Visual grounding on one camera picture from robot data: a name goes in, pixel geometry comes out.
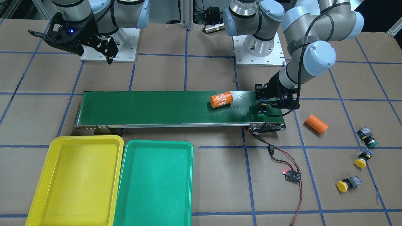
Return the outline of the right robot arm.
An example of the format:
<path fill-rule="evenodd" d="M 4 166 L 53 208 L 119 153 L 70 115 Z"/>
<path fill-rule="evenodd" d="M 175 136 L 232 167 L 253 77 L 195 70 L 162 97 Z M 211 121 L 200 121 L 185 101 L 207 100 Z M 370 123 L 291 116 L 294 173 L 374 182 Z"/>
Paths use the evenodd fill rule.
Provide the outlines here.
<path fill-rule="evenodd" d="M 134 63 L 148 0 L 52 0 L 55 15 L 46 33 L 29 30 L 50 47 L 86 62 Z"/>

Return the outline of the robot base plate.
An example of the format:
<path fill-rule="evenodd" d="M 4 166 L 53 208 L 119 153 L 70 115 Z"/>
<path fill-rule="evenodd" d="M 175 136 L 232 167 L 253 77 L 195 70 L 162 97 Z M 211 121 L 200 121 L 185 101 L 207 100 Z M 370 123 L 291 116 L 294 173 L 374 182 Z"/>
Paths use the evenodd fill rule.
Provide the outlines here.
<path fill-rule="evenodd" d="M 270 41 L 272 43 L 272 47 L 264 47 L 267 51 L 269 51 L 269 55 L 267 56 L 254 56 L 250 54 L 252 50 L 247 50 L 243 46 L 246 38 L 246 35 L 232 37 L 237 66 L 282 67 L 286 65 L 278 33 L 276 33 L 274 39 Z"/>
<path fill-rule="evenodd" d="M 120 28 L 112 34 L 119 49 L 113 62 L 135 63 L 141 29 Z M 84 46 L 84 54 L 80 58 L 85 62 L 106 62 L 106 57 L 93 48 Z"/>

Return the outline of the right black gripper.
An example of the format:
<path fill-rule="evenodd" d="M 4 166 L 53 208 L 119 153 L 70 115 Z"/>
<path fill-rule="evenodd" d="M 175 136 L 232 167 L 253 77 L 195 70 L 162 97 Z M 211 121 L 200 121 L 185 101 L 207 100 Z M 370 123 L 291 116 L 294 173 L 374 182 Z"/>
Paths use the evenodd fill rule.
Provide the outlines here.
<path fill-rule="evenodd" d="M 53 48 L 79 56 L 84 53 L 83 45 L 92 47 L 105 56 L 109 65 L 112 64 L 113 59 L 119 52 L 112 36 L 99 36 L 93 12 L 85 19 L 76 22 L 66 21 L 62 17 L 62 13 L 57 12 L 51 19 L 49 30 L 46 34 L 33 30 L 28 30 L 28 33 L 34 37 L 44 39 L 45 43 Z"/>

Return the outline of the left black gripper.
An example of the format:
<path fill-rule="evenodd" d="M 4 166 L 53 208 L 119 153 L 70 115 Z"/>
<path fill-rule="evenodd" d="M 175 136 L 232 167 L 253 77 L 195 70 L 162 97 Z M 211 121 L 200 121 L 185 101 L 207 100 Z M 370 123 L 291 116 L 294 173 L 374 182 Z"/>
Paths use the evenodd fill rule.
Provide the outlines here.
<path fill-rule="evenodd" d="M 258 106 L 258 117 L 269 116 L 267 114 L 268 105 L 276 109 L 299 109 L 299 101 L 293 97 L 298 91 L 299 88 L 297 85 L 291 85 L 290 89 L 283 86 L 277 74 L 264 85 L 256 83 L 255 96 Z"/>

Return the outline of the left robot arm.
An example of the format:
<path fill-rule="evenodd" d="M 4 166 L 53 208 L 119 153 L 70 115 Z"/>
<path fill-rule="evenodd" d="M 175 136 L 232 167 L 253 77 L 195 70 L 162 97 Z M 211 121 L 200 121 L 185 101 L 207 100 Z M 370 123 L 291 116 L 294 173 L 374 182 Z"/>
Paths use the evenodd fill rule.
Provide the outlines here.
<path fill-rule="evenodd" d="M 266 84 L 256 84 L 259 117 L 272 117 L 268 107 L 298 109 L 301 85 L 320 76 L 336 61 L 331 41 L 356 37 L 364 18 L 349 0 L 316 0 L 313 8 L 296 0 L 233 0 L 223 11 L 226 33 L 245 36 L 242 51 L 265 59 L 274 49 L 281 28 L 291 61 Z"/>

